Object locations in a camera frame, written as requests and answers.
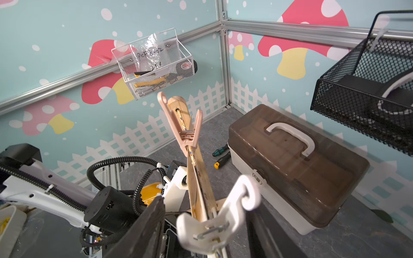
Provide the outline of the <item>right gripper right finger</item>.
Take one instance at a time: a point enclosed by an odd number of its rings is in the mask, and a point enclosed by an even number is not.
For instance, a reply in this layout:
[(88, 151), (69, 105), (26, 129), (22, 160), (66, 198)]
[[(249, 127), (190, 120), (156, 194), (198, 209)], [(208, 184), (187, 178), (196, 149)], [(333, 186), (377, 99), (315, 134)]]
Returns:
[(264, 204), (246, 213), (252, 258), (305, 258)]

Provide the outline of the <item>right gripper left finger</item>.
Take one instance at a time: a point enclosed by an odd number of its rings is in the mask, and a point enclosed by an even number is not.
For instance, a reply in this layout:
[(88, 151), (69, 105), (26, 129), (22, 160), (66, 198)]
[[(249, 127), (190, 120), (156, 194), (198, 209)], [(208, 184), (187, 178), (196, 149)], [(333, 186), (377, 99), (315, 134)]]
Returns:
[(165, 225), (163, 197), (156, 197), (106, 258), (158, 258)]

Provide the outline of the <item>pink clothespin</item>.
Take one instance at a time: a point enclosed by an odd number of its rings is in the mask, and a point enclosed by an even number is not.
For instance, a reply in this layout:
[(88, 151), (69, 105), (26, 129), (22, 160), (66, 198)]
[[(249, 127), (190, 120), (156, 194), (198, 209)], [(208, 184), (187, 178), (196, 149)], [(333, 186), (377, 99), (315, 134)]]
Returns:
[(192, 118), (184, 98), (174, 96), (167, 99), (163, 92), (159, 92), (157, 98), (166, 115), (177, 143), (185, 157), (188, 157), (188, 153), (194, 153), (195, 149), (198, 147), (203, 120), (202, 110), (197, 110), (195, 125), (192, 125)]

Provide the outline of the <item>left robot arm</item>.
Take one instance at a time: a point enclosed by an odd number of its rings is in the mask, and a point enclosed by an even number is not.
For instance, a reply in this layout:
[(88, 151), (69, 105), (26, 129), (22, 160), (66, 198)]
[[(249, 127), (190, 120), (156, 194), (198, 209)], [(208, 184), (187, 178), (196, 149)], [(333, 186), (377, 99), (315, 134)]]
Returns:
[[(96, 170), (119, 163), (145, 163), (151, 166), (134, 190), (117, 190), (103, 185)], [(163, 232), (165, 208), (156, 199), (154, 207), (144, 207), (141, 192), (153, 172), (166, 175), (155, 160), (144, 157), (118, 157), (99, 161), (87, 169), (94, 193), (54, 175), (42, 163), (40, 150), (30, 144), (12, 145), (1, 153), (1, 200), (33, 206), (60, 216), (82, 228), (80, 242), (93, 247), (86, 237), (101, 234), (98, 246), (113, 245), (115, 253), (132, 254), (146, 247), (154, 235)]]

